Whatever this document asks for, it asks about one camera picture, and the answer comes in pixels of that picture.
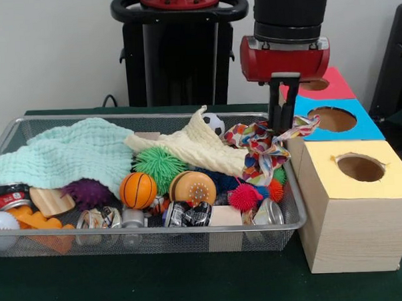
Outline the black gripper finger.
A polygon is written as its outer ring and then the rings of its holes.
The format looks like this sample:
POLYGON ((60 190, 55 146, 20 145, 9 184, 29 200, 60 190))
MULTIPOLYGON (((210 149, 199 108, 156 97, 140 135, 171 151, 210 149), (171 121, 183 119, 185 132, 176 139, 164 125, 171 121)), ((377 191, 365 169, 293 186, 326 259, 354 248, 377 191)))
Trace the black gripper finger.
POLYGON ((279 104, 279 84, 281 79, 271 79, 269 81, 270 95, 269 95, 269 108, 268 119, 269 128, 279 130, 281 123, 281 106, 279 104))
POLYGON ((293 126, 295 99, 299 91, 299 78, 283 78, 281 83, 287 86, 287 96, 281 111, 281 131, 285 132, 293 126))

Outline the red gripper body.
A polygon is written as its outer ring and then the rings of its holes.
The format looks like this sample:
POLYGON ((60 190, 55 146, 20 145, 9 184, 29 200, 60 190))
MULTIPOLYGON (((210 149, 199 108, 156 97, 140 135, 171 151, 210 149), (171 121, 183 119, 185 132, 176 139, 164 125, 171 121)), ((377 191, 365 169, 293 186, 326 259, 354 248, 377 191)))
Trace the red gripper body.
POLYGON ((268 83, 273 77, 298 77, 302 82, 318 80, 324 76, 329 58, 326 37, 296 45, 244 36, 240 45, 241 71, 249 82, 268 83))

